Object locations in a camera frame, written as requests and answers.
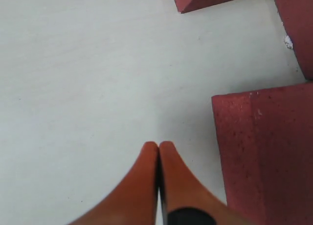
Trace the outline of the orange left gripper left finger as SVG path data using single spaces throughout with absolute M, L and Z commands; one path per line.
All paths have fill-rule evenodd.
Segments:
M 145 142 L 123 180 L 72 225 L 154 225 L 157 212 L 158 145 Z

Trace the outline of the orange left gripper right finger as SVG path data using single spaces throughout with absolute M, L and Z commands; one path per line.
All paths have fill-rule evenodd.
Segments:
M 246 225 L 193 175 L 174 143 L 159 145 L 159 188 L 165 225 Z

